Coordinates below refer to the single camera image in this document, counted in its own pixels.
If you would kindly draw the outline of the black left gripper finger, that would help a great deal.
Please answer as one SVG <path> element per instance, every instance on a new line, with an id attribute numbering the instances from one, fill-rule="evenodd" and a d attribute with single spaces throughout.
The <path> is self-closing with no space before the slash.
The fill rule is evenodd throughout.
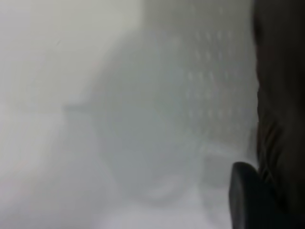
<path id="1" fill-rule="evenodd" d="M 256 169 L 248 163 L 233 163 L 229 208 L 233 229 L 286 228 L 286 216 Z"/>

